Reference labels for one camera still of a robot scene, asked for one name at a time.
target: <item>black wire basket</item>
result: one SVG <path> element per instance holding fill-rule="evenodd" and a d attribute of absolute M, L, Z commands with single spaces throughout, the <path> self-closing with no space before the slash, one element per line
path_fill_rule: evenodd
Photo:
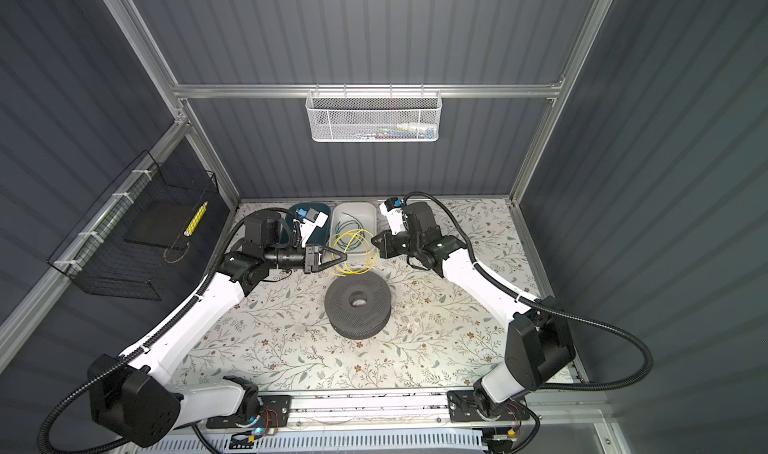
<path fill-rule="evenodd" d="M 85 293 L 160 300 L 191 292 L 229 210 L 212 172 L 153 163 L 48 263 Z"/>

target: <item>corrugated gray wall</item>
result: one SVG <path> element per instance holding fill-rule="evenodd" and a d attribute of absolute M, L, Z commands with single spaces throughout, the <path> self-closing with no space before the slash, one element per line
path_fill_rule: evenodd
<path fill-rule="evenodd" d="M 134 0 L 183 84 L 557 81 L 590 0 Z"/>
<path fill-rule="evenodd" d="M 522 208 L 556 295 L 648 342 L 635 452 L 764 452 L 768 0 L 616 0 Z M 580 329 L 593 380 L 639 355 Z"/>
<path fill-rule="evenodd" d="M 312 140 L 303 100 L 192 101 L 243 198 L 505 194 L 545 99 L 445 100 L 436 142 Z"/>
<path fill-rule="evenodd" d="M 0 0 L 0 319 L 173 120 L 101 0 Z"/>
<path fill-rule="evenodd" d="M 201 168 L 187 141 L 166 163 Z M 209 205 L 195 232 L 201 236 L 198 240 L 213 246 L 226 215 L 222 199 Z M 199 270 L 192 274 L 197 279 L 190 282 L 197 283 L 208 259 L 197 251 L 191 254 Z M 101 354 L 116 356 L 149 332 L 190 294 L 184 289 L 165 290 L 160 301 L 88 295 L 75 286 L 67 289 L 0 376 L 0 451 L 37 452 L 34 440 L 40 422 L 86 380 L 88 366 Z M 115 434 L 91 421 L 88 396 L 64 411 L 52 435 L 59 449 L 89 448 L 114 438 Z"/>
<path fill-rule="evenodd" d="M 183 84 L 418 85 L 555 82 L 591 0 L 134 1 Z M 508 193 L 545 101 L 447 100 L 418 145 L 315 143 L 299 100 L 192 104 L 265 198 Z"/>

